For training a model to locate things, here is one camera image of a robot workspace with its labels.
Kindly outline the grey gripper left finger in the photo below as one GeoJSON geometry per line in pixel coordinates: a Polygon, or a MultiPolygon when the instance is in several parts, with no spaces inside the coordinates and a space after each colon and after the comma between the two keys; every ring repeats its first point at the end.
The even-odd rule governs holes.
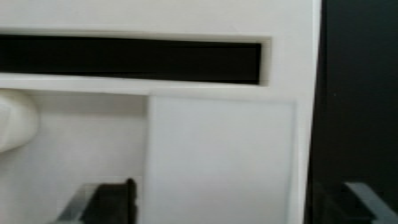
{"type": "Polygon", "coordinates": [[[85,184],[71,197],[55,224],[137,224],[139,188],[132,178],[85,184]]]}

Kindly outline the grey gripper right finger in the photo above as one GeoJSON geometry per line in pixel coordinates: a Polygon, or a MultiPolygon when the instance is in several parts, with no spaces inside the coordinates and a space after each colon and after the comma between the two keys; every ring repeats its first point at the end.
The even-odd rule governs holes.
{"type": "Polygon", "coordinates": [[[336,191],[313,186],[313,224],[398,224],[398,213],[363,182],[345,182],[336,191]]]}

